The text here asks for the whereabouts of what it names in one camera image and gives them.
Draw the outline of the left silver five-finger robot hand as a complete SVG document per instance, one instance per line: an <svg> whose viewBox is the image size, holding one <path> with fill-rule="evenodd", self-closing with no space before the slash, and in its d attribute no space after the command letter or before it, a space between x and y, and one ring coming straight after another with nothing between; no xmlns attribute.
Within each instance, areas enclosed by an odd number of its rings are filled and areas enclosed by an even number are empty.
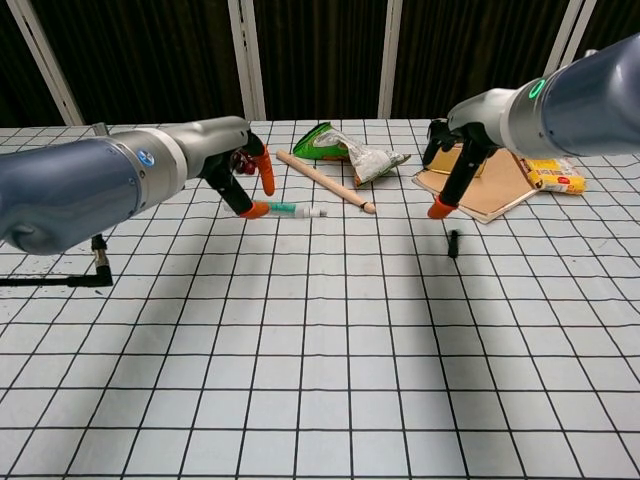
<svg viewBox="0 0 640 480"><path fill-rule="evenodd" d="M219 117L178 124L165 132L178 143L186 158L187 177L205 180L237 216L256 219L269 212L268 205L252 200L234 176L237 158L246 158L256 166L264 193L275 193L268 149L247 120Z"/></svg>

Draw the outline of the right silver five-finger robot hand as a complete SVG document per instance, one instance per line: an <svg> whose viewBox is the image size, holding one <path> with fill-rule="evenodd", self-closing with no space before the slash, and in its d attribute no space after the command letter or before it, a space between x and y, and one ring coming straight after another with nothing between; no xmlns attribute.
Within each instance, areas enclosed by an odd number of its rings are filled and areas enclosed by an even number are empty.
<svg viewBox="0 0 640 480"><path fill-rule="evenodd" d="M456 143L462 144L462 151L427 212L429 218L443 219L454 211L479 167L504 146L501 116L515 93L512 89L490 89L458 103L445 118L430 123L428 144L422 157L424 169L439 151L447 152Z"/></svg>

